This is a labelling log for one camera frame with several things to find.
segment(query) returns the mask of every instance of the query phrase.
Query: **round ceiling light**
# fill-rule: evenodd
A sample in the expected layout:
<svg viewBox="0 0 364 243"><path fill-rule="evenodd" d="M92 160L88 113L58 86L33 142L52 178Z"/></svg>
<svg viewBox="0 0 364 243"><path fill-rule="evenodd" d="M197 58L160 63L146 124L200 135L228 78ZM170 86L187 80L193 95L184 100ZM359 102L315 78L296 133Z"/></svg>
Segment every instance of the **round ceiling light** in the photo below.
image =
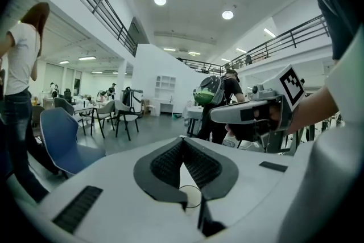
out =
<svg viewBox="0 0 364 243"><path fill-rule="evenodd" d="M155 4L162 6L167 3L167 0L154 0Z"/></svg>
<svg viewBox="0 0 364 243"><path fill-rule="evenodd" d="M234 14L233 14L233 12L232 11L230 11L230 10L226 10L226 11L224 11L223 13L222 13L222 18L224 18L224 19L231 19L231 18L233 18L234 17Z"/></svg>

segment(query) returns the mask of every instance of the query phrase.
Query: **long brown hair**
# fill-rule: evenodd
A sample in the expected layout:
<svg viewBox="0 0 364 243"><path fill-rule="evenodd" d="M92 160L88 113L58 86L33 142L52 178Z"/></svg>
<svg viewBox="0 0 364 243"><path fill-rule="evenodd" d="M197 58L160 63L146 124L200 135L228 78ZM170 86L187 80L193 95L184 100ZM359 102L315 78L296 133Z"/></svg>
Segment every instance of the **long brown hair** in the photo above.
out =
<svg viewBox="0 0 364 243"><path fill-rule="evenodd" d="M31 24L35 27L40 35L40 48L38 57L42 53L43 30L49 16L49 4L47 2L39 2L21 18L20 22Z"/></svg>

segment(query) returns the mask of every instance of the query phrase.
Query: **black pants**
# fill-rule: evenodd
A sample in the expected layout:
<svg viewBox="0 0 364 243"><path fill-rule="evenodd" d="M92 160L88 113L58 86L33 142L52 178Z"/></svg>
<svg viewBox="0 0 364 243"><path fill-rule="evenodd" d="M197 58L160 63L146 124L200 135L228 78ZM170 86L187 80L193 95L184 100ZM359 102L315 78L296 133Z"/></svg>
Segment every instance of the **black pants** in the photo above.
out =
<svg viewBox="0 0 364 243"><path fill-rule="evenodd" d="M14 174L22 187L38 203L48 191L39 183L28 165L27 148L34 143L31 117L32 105L27 89L5 96L5 136Z"/></svg>
<svg viewBox="0 0 364 243"><path fill-rule="evenodd" d="M212 133L212 142L216 144L222 144L228 131L225 130L224 123L216 123L210 120L208 112L202 113L202 126L201 130L197 134L197 137L202 140L209 140L210 133Z"/></svg>

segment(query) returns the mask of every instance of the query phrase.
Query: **ceiling light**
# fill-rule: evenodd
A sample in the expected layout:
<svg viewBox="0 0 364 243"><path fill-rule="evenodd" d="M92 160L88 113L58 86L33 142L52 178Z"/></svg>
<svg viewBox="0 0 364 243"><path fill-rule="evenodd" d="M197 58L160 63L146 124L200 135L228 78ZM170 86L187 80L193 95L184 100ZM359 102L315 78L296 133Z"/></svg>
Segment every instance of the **ceiling light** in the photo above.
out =
<svg viewBox="0 0 364 243"><path fill-rule="evenodd" d="M96 59L96 57L94 56L89 56L89 57L81 57L79 58L80 61L85 61L85 60L94 60Z"/></svg>
<svg viewBox="0 0 364 243"><path fill-rule="evenodd" d="M231 18L233 18L234 17L234 14L233 14L233 12L232 11L230 11L230 10L226 10L226 11L224 11L223 13L222 13L222 18L224 18L224 19L231 19Z"/></svg>
<svg viewBox="0 0 364 243"><path fill-rule="evenodd" d="M239 48L237 48L237 51L242 52L242 53L246 53L246 51L244 51L242 49L239 49Z"/></svg>
<svg viewBox="0 0 364 243"><path fill-rule="evenodd" d="M264 29L264 31L267 33L267 34L269 34L269 35L271 35L273 38L275 38L276 36L275 36L275 34L273 34L269 29L267 29L267 28L265 28Z"/></svg>
<svg viewBox="0 0 364 243"><path fill-rule="evenodd" d="M154 0L155 4L162 6L167 3L167 0Z"/></svg>

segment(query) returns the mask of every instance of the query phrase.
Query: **woman with long hair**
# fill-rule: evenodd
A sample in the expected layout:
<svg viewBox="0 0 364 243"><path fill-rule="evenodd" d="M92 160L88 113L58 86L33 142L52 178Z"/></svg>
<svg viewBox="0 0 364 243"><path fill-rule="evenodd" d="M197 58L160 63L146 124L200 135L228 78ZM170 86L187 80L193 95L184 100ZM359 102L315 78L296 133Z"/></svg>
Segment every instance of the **woman with long hair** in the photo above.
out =
<svg viewBox="0 0 364 243"><path fill-rule="evenodd" d="M32 105L28 91L29 78L37 79L37 58L42 53L43 30L49 16L49 5L33 6L18 24L9 29L0 43L0 58L7 53L9 61L3 120L6 142L14 174L38 203L48 191L39 183L28 166L27 146L32 143Z"/></svg>

